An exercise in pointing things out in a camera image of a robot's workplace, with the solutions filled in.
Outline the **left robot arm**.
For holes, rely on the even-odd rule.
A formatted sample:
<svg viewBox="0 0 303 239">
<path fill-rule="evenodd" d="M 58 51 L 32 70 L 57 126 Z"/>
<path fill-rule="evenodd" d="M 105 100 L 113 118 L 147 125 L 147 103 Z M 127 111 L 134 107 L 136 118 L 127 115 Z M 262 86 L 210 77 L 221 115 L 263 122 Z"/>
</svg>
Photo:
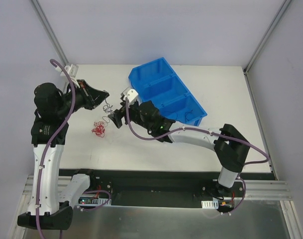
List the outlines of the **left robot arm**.
<svg viewBox="0 0 303 239">
<path fill-rule="evenodd" d="M 43 83 L 35 88 L 36 111 L 31 129 L 35 162 L 33 188 L 27 211 L 18 216 L 19 226 L 67 230 L 80 196 L 99 188 L 92 170 L 78 169 L 67 187 L 59 192 L 59 166 L 71 114 L 81 108 L 93 110 L 108 96 L 108 92 L 92 88 L 85 80 L 78 80 L 76 87 L 69 86 L 66 93 L 53 83 Z"/>
</svg>

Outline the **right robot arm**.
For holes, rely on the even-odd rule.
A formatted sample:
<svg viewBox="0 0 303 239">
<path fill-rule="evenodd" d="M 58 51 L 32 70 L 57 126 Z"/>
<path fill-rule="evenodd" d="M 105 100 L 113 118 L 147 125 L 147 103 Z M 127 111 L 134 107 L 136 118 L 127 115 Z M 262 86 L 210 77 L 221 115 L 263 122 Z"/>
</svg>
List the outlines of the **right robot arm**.
<svg viewBox="0 0 303 239">
<path fill-rule="evenodd" d="M 123 101 L 121 108 L 108 115 L 117 128 L 125 123 L 132 123 L 146 129 L 148 137 L 138 133 L 134 135 L 142 140 L 157 140 L 167 143 L 186 143 L 214 151 L 221 164 L 221 171 L 214 186 L 207 187 L 207 193 L 223 199 L 234 190 L 234 182 L 242 172 L 249 146 L 247 139 L 232 125 L 225 124 L 217 131 L 209 131 L 200 127 L 178 126 L 173 119 L 168 119 L 151 101 L 128 104 Z"/>
</svg>

